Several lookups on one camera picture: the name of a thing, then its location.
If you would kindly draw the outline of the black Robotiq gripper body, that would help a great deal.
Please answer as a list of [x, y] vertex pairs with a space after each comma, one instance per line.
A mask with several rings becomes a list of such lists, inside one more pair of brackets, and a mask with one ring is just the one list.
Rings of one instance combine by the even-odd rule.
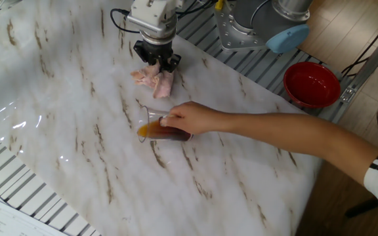
[[147, 41], [142, 42], [142, 60], [149, 64], [154, 63], [154, 59], [167, 60], [173, 55], [172, 42], [163, 45], [155, 45]]

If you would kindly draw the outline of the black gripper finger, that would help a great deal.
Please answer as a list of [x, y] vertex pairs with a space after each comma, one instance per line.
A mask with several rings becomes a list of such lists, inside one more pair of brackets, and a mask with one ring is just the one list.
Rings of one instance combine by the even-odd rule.
[[181, 56], [173, 54], [170, 58], [166, 59], [163, 56], [160, 56], [158, 62], [160, 64], [160, 71], [167, 71], [172, 73], [177, 66], [179, 65]]
[[146, 41], [136, 41], [133, 49], [144, 63], [148, 63], [149, 65], [157, 63], [156, 48], [154, 45]]

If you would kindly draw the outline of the person's bare hand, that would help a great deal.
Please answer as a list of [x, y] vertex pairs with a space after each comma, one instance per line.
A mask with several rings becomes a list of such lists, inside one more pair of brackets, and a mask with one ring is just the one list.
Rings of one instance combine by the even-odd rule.
[[164, 127], [181, 129], [190, 134], [219, 131], [226, 114], [196, 102], [186, 102], [170, 109], [160, 121]]

